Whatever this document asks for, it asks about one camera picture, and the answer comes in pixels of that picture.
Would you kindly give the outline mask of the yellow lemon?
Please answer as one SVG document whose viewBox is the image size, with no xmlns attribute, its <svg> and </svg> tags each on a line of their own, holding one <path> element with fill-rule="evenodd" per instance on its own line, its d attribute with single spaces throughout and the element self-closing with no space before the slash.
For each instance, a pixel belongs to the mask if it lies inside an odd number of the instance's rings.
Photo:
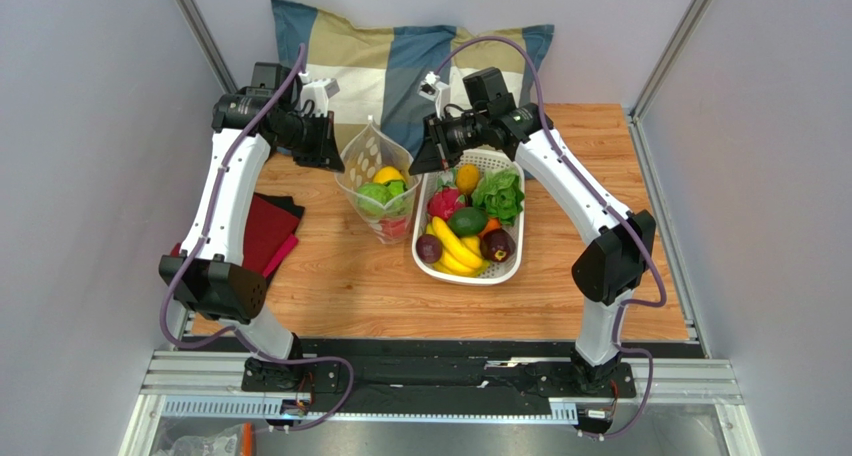
<svg viewBox="0 0 852 456">
<path fill-rule="evenodd" d="M 381 185 L 399 182 L 407 185 L 407 178 L 396 167 L 384 166 L 376 172 L 372 178 L 372 182 Z"/>
</svg>

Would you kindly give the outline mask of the clear dotted zip bag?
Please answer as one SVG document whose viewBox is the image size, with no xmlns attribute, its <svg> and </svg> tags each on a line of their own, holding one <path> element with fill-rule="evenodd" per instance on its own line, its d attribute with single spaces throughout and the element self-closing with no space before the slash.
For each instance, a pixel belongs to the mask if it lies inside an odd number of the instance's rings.
<svg viewBox="0 0 852 456">
<path fill-rule="evenodd" d="M 385 135 L 373 116 L 340 156 L 344 171 L 336 181 L 360 218 L 384 244 L 405 240 L 422 182 L 409 173 L 413 156 Z"/>
</svg>

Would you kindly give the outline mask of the small green watermelon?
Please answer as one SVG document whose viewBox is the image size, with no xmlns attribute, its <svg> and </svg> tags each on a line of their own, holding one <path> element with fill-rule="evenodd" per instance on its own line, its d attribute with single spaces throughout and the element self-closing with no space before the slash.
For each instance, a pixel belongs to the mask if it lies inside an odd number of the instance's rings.
<svg viewBox="0 0 852 456">
<path fill-rule="evenodd" d="M 416 192 L 404 180 L 389 181 L 385 187 L 390 195 L 386 214 L 392 217 L 408 215 L 413 210 Z"/>
</svg>

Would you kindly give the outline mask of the green leafy lettuce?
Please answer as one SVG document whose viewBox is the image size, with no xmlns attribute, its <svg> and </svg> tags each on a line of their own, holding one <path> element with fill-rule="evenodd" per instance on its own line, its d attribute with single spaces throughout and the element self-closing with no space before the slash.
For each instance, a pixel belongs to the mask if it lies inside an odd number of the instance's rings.
<svg viewBox="0 0 852 456">
<path fill-rule="evenodd" d="M 521 178 L 511 168 L 487 172 L 471 195 L 472 206 L 496 218 L 501 225 L 514 226 L 523 212 L 525 193 Z"/>
</svg>

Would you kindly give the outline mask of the green bumpy fruit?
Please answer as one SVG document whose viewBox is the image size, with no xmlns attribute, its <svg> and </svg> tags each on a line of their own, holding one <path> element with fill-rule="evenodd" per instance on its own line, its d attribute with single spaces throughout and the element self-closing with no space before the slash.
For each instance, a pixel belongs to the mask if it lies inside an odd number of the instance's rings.
<svg viewBox="0 0 852 456">
<path fill-rule="evenodd" d="M 380 183 L 364 183 L 357 189 L 356 207 L 368 218 L 379 218 L 386 212 L 385 205 L 393 198 L 390 189 Z"/>
</svg>

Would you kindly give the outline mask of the red apple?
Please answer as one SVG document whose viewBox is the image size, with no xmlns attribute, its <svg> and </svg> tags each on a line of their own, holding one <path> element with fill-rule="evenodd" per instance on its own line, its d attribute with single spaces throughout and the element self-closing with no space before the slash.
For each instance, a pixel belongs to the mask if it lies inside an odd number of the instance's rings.
<svg viewBox="0 0 852 456">
<path fill-rule="evenodd" d="M 407 217 L 383 218 L 379 220 L 379 234 L 385 240 L 395 241 L 408 234 Z"/>
</svg>

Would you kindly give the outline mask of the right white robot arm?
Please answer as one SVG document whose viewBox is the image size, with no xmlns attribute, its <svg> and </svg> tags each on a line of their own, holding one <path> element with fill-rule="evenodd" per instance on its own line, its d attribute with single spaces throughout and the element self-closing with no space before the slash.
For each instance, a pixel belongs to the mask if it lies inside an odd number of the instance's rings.
<svg viewBox="0 0 852 456">
<path fill-rule="evenodd" d="M 449 86 L 433 72 L 420 82 L 418 93 L 434 111 L 423 121 L 424 140 L 410 170 L 448 170 L 465 152 L 491 146 L 540 182 L 585 244 L 571 268 L 585 298 L 571 360 L 589 378 L 602 378 L 619 362 L 624 305 L 649 269 L 656 221 L 606 191 L 570 152 L 542 107 L 517 105 L 500 70 L 475 72 L 463 84 L 471 107 L 452 116 Z"/>
</svg>

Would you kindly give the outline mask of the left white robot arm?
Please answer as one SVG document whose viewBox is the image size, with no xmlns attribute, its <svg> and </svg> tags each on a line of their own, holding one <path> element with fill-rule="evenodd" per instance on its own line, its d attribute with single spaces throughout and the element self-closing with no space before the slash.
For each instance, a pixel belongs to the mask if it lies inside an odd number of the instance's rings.
<svg viewBox="0 0 852 456">
<path fill-rule="evenodd" d="M 301 342 L 265 303 L 268 284 L 244 265 L 244 236 L 261 169 L 277 148 L 303 167 L 341 172 L 330 100 L 334 78 L 313 79 L 300 67 L 258 63 L 249 86 L 213 107 L 212 155 L 202 198 L 175 256 L 159 274 L 171 302 L 220 320 L 256 358 L 297 372 L 307 365 Z"/>
</svg>

